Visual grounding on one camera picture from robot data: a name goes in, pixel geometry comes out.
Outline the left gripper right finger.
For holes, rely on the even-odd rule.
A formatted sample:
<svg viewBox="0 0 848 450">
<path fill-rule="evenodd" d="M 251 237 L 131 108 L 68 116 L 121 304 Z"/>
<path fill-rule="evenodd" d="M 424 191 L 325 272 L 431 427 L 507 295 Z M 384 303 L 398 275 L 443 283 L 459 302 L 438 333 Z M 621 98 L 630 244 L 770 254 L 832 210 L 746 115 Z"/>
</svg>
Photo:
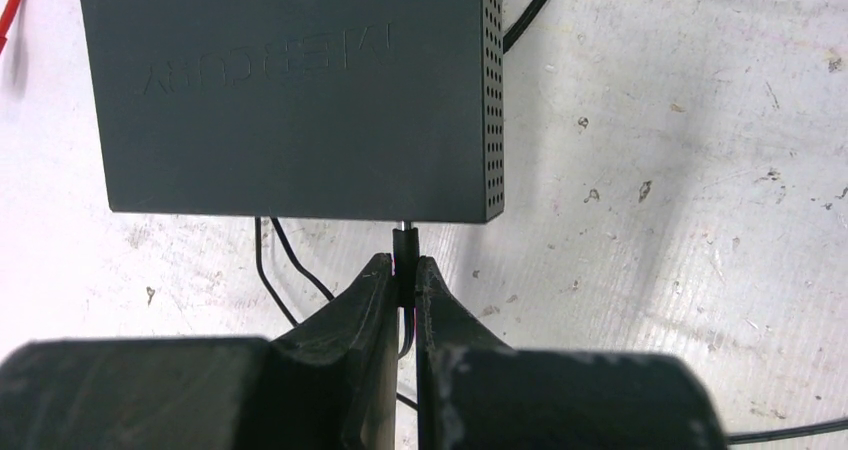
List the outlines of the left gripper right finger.
<svg viewBox="0 0 848 450">
<path fill-rule="evenodd" d="M 416 270 L 423 449 L 724 449 L 712 401 L 664 354 L 515 349 Z"/>
</svg>

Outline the dark grey network switch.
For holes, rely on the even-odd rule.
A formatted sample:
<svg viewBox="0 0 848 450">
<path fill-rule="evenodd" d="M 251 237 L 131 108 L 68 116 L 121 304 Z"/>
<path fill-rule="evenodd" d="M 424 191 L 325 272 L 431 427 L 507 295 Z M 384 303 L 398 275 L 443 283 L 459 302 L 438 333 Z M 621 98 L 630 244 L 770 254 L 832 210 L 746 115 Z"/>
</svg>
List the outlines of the dark grey network switch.
<svg viewBox="0 0 848 450">
<path fill-rule="evenodd" d="M 115 212 L 480 224 L 502 0 L 81 0 Z"/>
</svg>

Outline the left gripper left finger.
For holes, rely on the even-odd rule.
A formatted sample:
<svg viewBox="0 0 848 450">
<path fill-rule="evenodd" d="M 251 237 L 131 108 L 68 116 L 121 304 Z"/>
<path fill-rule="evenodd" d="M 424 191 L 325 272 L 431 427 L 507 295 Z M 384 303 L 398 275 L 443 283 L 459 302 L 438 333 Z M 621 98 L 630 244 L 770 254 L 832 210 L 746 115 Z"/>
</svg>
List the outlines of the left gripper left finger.
<svg viewBox="0 0 848 450">
<path fill-rule="evenodd" d="M 285 335 L 56 340 L 1 367 L 5 449 L 390 449 L 397 289 L 371 258 Z"/>
</svg>

